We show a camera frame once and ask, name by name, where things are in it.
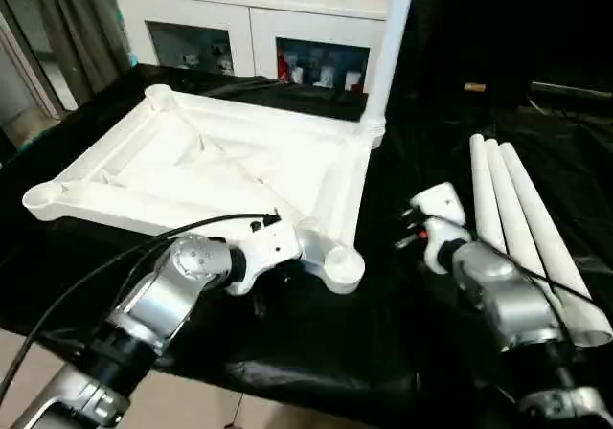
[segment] black cable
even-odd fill
[[[540,105],[538,105],[532,97],[530,97],[530,94],[526,94],[526,99],[528,100],[528,103],[531,105],[532,108],[534,108],[537,112],[539,112],[541,115],[545,115],[548,116],[548,113],[543,110]]]
[[[596,411],[596,415],[602,419],[607,426],[613,428],[613,417],[611,416],[611,414],[605,409],[598,409]]]
[[[548,278],[546,276],[541,276],[540,274],[536,274],[534,271],[531,271],[530,269],[522,266],[518,261],[514,260],[513,257],[500,252],[500,250],[498,250],[493,244],[491,244],[490,242],[486,241],[485,239],[483,239],[482,237],[477,235],[474,231],[470,230],[465,225],[461,225],[460,223],[457,223],[457,222],[455,222],[453,220],[450,220],[449,218],[445,218],[444,216],[433,215],[433,214],[424,214],[424,213],[421,213],[421,215],[424,216],[426,219],[427,218],[435,218],[437,220],[440,220],[440,221],[448,223],[448,224],[450,224],[452,226],[455,226],[456,228],[460,228],[460,229],[462,229],[464,231],[468,231],[472,236],[475,237],[476,240],[478,240],[479,242],[485,244],[489,249],[491,249],[497,255],[500,255],[501,257],[507,259],[508,261],[513,263],[515,266],[517,266],[519,269],[521,269],[522,271],[525,271],[531,278],[537,279],[539,281],[544,281],[544,282],[552,285],[555,288],[559,288],[560,290],[564,290],[565,292],[568,292],[571,295],[574,295],[577,298],[580,298],[580,299],[584,300],[585,302],[589,303],[590,305],[593,305],[593,306],[597,307],[598,309],[602,310],[602,308],[596,302],[594,302],[594,300],[592,300],[590,297],[588,297],[586,295],[583,295],[582,293],[578,292],[574,288],[571,288],[571,287],[569,287],[568,285],[566,285],[564,283],[560,283],[560,282],[554,281],[554,280],[552,280],[552,279],[550,279],[550,278]]]
[[[509,394],[507,391],[504,390],[504,388],[501,388],[500,386],[496,384],[490,384],[489,386],[494,388],[496,391],[498,391],[500,396],[504,397],[507,400],[507,402],[510,403],[513,408],[515,408],[515,405],[517,404],[517,402],[515,401],[515,399],[513,398],[511,394]]]
[[[559,329],[562,333],[562,337],[564,339],[564,342],[566,343],[568,349],[569,349],[569,353],[573,354],[574,353],[574,346],[575,346],[575,342],[573,341],[573,337],[571,335],[570,330],[568,329],[568,327],[566,326],[566,323],[564,322],[562,315],[559,313],[559,311],[556,309],[556,306],[554,305],[554,303],[552,302],[552,300],[549,298],[549,295],[547,294],[547,292],[545,292],[545,289],[540,286],[540,284],[538,284],[536,281],[543,281],[548,283],[549,285],[558,288],[560,290],[564,290],[568,293],[570,293],[571,295],[574,295],[576,297],[578,297],[581,300],[584,300],[585,302],[589,303],[590,305],[595,306],[597,309],[602,310],[602,308],[600,306],[598,306],[597,303],[595,303],[591,298],[583,295],[582,293],[578,292],[577,290],[575,290],[574,288],[569,287],[568,285],[565,285],[563,283],[557,282],[552,280],[549,277],[545,277],[545,276],[541,276],[540,274],[536,274],[534,271],[524,267],[523,265],[521,265],[518,261],[516,261],[513,257],[501,252],[500,250],[498,250],[492,243],[488,242],[487,240],[483,239],[482,237],[480,237],[476,232],[474,232],[473,230],[470,230],[467,226],[462,225],[460,223],[457,223],[453,220],[450,220],[449,218],[445,218],[444,216],[440,216],[440,215],[435,215],[435,214],[425,214],[422,211],[418,211],[419,214],[421,214],[421,216],[423,217],[422,222],[427,219],[427,218],[434,218],[437,219],[439,221],[443,221],[447,224],[450,224],[452,226],[455,226],[456,228],[462,229],[464,231],[469,232],[473,238],[479,242],[481,242],[482,244],[485,244],[492,252],[494,252],[496,255],[499,255],[501,257],[503,257],[504,259],[510,261],[512,264],[514,264],[517,268],[519,268],[523,274],[526,276],[527,280],[534,285],[542,294],[543,297],[545,298],[545,300],[547,301],[547,304],[549,305],[549,307],[551,308],[552,312],[554,313],[554,316],[556,316],[556,320],[557,323],[559,324]]]
[[[19,368],[23,364],[23,361],[26,358],[26,354],[28,353],[32,345],[34,344],[35,337],[41,330],[43,324],[54,313],[57,307],[60,306],[64,302],[64,300],[66,300],[66,298],[68,298],[78,288],[80,288],[86,282],[89,282],[92,279],[94,279],[94,277],[98,276],[105,269],[111,267],[118,261],[123,260],[125,257],[133,254],[134,252],[138,252],[141,249],[147,248],[150,245],[154,245],[163,240],[166,240],[169,237],[174,237],[181,233],[185,233],[186,231],[193,230],[194,228],[199,228],[201,226],[218,223],[220,221],[239,220],[239,219],[246,219],[246,218],[267,219],[267,218],[276,218],[276,217],[272,214],[228,214],[228,215],[215,216],[213,218],[207,218],[205,220],[196,221],[195,223],[181,226],[179,228],[175,228],[174,230],[166,231],[165,233],[162,233],[161,235],[151,237],[145,240],[144,242],[129,248],[123,251],[121,254],[116,255],[112,259],[107,260],[105,263],[103,263],[102,265],[94,269],[93,271],[90,271],[88,274],[83,276],[80,280],[76,281],[64,293],[62,293],[59,297],[57,297],[57,299],[51,304],[51,306],[49,306],[47,310],[42,314],[42,316],[40,316],[40,318],[38,319],[34,327],[32,327],[32,330],[30,330],[30,333],[28,333],[28,336],[26,337],[24,342],[21,344],[21,348],[19,348],[19,351],[13,358],[11,364],[7,368],[7,373],[5,374],[2,380],[2,383],[0,383],[0,407],[2,406],[2,403],[4,402],[4,399],[7,396],[7,392],[9,390],[9,387],[12,381],[15,378],[15,375],[17,374],[17,372],[19,371]]]
[[[240,411],[240,404],[242,403],[242,398],[244,396],[245,396],[245,393],[240,394],[240,398],[238,399],[237,409],[234,412],[234,417],[232,418],[232,424],[230,425],[230,427],[235,427],[235,424],[237,423],[238,412]]]
[[[153,255],[156,251],[158,251],[160,248],[162,248],[164,246],[167,246],[167,245],[168,245],[167,242],[158,242],[157,245],[154,245],[153,247],[151,247],[139,259],[136,260],[136,262],[134,263],[134,266],[132,266],[132,268],[130,269],[129,273],[127,273],[127,277],[124,279],[124,282],[122,283],[122,285],[117,290],[117,293],[115,294],[115,298],[113,298],[113,301],[110,303],[110,305],[108,306],[108,308],[104,312],[103,316],[98,321],[96,327],[93,329],[93,332],[91,334],[92,337],[96,336],[96,334],[100,331],[100,328],[101,328],[102,324],[104,323],[104,321],[108,318],[108,316],[110,316],[110,314],[113,312],[115,307],[117,307],[117,305],[121,301],[123,295],[125,295],[125,291],[127,290],[127,288],[132,283],[132,281],[134,279],[134,276],[136,276],[137,272],[141,269],[141,266],[143,265],[143,263],[151,255]]]

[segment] white pvc pipe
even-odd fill
[[[530,228],[521,209],[498,143],[493,139],[489,139],[486,141],[486,148],[488,151],[491,180],[496,192],[498,212],[500,213],[505,230],[509,255],[526,269],[535,272],[539,276],[545,276],[545,270],[543,269],[538,252],[536,252],[533,236],[530,233]],[[554,304],[555,309],[564,318],[560,300],[552,293],[549,285],[545,282],[538,282],[538,284]]]
[[[390,89],[410,7],[411,0],[390,0],[385,35],[376,61],[371,92],[360,119],[360,132],[374,138],[374,147],[380,145],[385,133],[385,109],[390,98]]]
[[[475,202],[477,234],[500,252],[506,254],[505,237],[502,234],[496,195],[489,174],[486,143],[481,134],[470,137],[470,165],[472,167],[472,193]]]
[[[515,149],[511,144],[503,144],[500,148],[547,274],[553,281],[590,297],[573,258]],[[578,345],[599,346],[613,339],[613,330],[602,311],[562,289],[554,287],[554,291],[562,301],[566,323]]]

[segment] black surface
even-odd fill
[[[611,91],[612,14],[610,0],[412,0],[396,80],[439,97],[484,83],[500,104],[530,80]]]
[[[158,358],[153,347],[111,324],[101,326],[96,338],[74,366],[116,393],[130,398]]]
[[[11,156],[13,156],[17,150],[12,142],[4,133],[4,130],[0,129],[0,163],[6,163]]]
[[[156,82],[178,91],[215,90],[225,99],[350,120],[357,120],[363,108],[357,96],[323,89],[148,66],[133,69],[0,169],[5,231],[1,327],[26,332],[66,286],[142,239],[71,218],[38,222],[21,206],[21,196],[67,167]],[[237,83],[243,88],[220,87]],[[499,398],[475,395],[467,382],[469,371],[484,366],[480,359],[486,353],[476,346],[462,316],[424,296],[424,286],[439,280],[421,278],[418,258],[399,258],[391,246],[398,213],[424,188],[452,181],[466,210],[472,210],[467,141],[476,130],[515,144],[595,299],[607,314],[613,312],[610,127],[496,111],[483,102],[398,102],[388,120],[363,194],[356,247],[367,272],[358,289],[334,295],[317,278],[289,266],[260,278],[245,297],[211,294],[161,368],[383,426],[420,414],[427,414],[430,424],[491,423],[493,416],[484,406],[491,406],[490,399],[500,404]],[[65,356],[77,349],[133,262],[73,297],[50,322],[45,344]],[[461,345],[450,347],[458,339]],[[611,377],[601,364],[609,357],[610,348],[590,354],[606,392]]]

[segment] curtain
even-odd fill
[[[130,67],[106,0],[37,0],[57,65],[79,105]]]

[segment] black tablecloth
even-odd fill
[[[364,105],[353,94],[265,79],[143,65],[131,70],[0,169],[0,327],[27,332],[63,289],[143,239],[68,217],[39,222],[21,206],[21,197],[70,165],[140,101],[147,86],[159,82],[177,91],[352,121]],[[465,385],[463,354],[449,347],[449,331],[460,324],[424,295],[418,259],[395,255],[391,244],[408,199],[441,181],[454,183],[470,215],[467,140],[477,130],[515,144],[595,299],[613,313],[608,126],[465,103],[442,108],[397,102],[388,113],[388,134],[373,152],[360,210],[355,245],[367,271],[358,289],[335,295],[317,278],[289,268],[260,278],[245,297],[214,294],[198,306],[161,369],[380,425],[420,413],[431,422],[474,422],[473,410],[483,402]],[[118,264],[73,296],[42,342],[70,357],[133,262]],[[609,350],[591,352],[594,368],[605,363]],[[604,370],[600,378],[605,385]],[[441,411],[445,402],[460,402],[465,412]]]

